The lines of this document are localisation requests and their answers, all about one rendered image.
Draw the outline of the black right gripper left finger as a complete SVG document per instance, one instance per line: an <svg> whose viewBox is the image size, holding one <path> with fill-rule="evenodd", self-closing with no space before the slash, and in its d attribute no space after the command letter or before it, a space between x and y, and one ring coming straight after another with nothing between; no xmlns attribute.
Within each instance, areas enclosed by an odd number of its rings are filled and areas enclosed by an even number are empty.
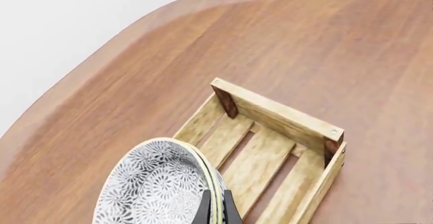
<svg viewBox="0 0 433 224"><path fill-rule="evenodd" d="M198 211L192 221L192 224L209 224L210 222L211 193L210 190L204 190Z"/></svg>

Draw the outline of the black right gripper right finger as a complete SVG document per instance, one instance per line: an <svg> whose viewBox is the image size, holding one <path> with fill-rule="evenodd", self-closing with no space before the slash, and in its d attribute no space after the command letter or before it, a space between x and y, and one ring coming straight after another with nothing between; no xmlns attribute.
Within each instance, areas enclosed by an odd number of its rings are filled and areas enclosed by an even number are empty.
<svg viewBox="0 0 433 224"><path fill-rule="evenodd" d="M224 215L225 224L243 224L242 218L237 210L232 192L224 190Z"/></svg>

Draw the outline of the black white floral patterned bowl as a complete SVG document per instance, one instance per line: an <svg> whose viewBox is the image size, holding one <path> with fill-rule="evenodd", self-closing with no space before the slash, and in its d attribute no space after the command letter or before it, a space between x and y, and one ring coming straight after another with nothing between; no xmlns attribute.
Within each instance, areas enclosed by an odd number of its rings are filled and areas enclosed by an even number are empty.
<svg viewBox="0 0 433 224"><path fill-rule="evenodd" d="M187 144L153 138L112 169L92 224L192 224L210 185L204 164Z"/></svg>
<svg viewBox="0 0 433 224"><path fill-rule="evenodd" d="M216 168L214 168L214 166L205 157L205 155L195 146L176 139L173 139L173 141L188 150L196 158L199 166L203 170L205 179L208 183L207 189L209 189L211 193L209 224L225 224L224 190L226 188L220 173L217 171Z"/></svg>

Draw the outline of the wooden slat tray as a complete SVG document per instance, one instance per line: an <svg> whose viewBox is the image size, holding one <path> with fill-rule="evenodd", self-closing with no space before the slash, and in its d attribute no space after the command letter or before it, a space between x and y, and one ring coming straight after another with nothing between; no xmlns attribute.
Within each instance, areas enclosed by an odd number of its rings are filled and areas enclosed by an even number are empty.
<svg viewBox="0 0 433 224"><path fill-rule="evenodd" d="M223 169L245 224L309 224L344 164L344 130L223 79L175 133Z"/></svg>

